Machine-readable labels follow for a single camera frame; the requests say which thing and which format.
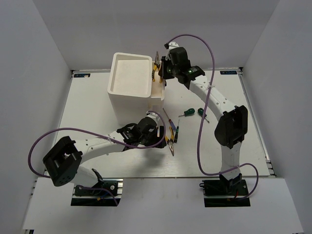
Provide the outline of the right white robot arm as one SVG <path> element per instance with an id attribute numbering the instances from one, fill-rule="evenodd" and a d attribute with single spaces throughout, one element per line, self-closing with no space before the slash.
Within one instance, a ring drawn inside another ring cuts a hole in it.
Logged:
<path id="1" fill-rule="evenodd" d="M 213 87 L 205 72 L 199 66 L 191 65 L 185 48 L 175 43 L 166 44 L 165 47 L 168 52 L 161 58 L 159 76 L 162 79 L 176 78 L 208 104 L 218 121 L 214 136 L 222 153 L 220 188 L 223 193 L 230 195 L 237 190 L 242 178 L 239 156 L 242 141 L 248 131 L 248 110 L 244 105 L 233 104 Z"/>

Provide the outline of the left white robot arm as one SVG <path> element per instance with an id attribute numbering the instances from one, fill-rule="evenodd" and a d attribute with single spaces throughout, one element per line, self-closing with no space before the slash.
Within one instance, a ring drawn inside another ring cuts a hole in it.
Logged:
<path id="1" fill-rule="evenodd" d="M 157 117 L 147 115 L 138 124 L 131 123 L 105 137 L 74 141 L 62 137 L 43 158 L 48 174 L 56 187 L 73 183 L 94 195 L 103 189 L 103 179 L 96 169 L 86 169 L 82 164 L 98 156 L 121 153 L 144 147 L 164 148 L 165 127 L 158 126 Z"/>

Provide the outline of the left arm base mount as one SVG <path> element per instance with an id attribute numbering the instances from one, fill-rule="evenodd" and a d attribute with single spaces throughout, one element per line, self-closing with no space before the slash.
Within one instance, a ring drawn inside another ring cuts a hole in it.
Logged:
<path id="1" fill-rule="evenodd" d="M 76 185 L 71 206 L 116 207 L 121 200 L 123 179 L 103 179 L 94 189 Z"/>

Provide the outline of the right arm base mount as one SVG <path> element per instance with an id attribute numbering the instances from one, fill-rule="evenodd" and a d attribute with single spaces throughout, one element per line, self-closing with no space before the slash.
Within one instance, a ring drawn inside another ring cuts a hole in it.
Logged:
<path id="1" fill-rule="evenodd" d="M 250 199 L 244 198 L 249 194 L 246 180 L 234 186 L 229 192 L 225 190 L 220 180 L 203 180 L 199 184 L 203 190 L 206 208 L 250 207 Z"/>

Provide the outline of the black green precision screwdriver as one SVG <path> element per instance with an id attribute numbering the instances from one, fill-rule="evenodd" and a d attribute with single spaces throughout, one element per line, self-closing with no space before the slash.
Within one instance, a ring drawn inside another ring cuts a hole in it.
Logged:
<path id="1" fill-rule="evenodd" d="M 174 137 L 174 143 L 177 143 L 177 140 L 178 140 L 179 121 L 180 121 L 180 120 L 178 120 L 178 125 L 177 125 L 177 127 L 176 127 L 176 132 L 175 132 L 175 137 Z"/>

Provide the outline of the yellow long-nose pliers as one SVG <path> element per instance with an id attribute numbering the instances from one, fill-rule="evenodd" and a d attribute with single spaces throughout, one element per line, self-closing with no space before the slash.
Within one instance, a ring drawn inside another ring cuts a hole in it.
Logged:
<path id="1" fill-rule="evenodd" d="M 165 136 L 165 140 L 166 140 L 166 143 L 170 149 L 172 156 L 174 156 L 174 131 L 173 131 L 171 126 L 169 127 L 169 132 L 171 135 L 169 138 L 167 136 Z"/>

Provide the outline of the green stubby screwdriver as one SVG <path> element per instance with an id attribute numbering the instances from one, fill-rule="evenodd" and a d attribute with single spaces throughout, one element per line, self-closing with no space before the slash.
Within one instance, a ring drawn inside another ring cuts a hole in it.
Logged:
<path id="1" fill-rule="evenodd" d="M 209 120 L 207 119 L 207 115 L 204 113 L 204 109 L 203 109 L 203 108 L 198 108 L 197 113 L 198 113 L 201 117 L 204 117 L 204 119 L 205 119 L 208 123 L 210 123 Z"/>
<path id="2" fill-rule="evenodd" d="M 195 109 L 190 108 L 190 109 L 184 111 L 183 114 L 179 115 L 178 117 L 188 117 L 188 116 L 192 116 L 194 113 L 195 113 Z"/>

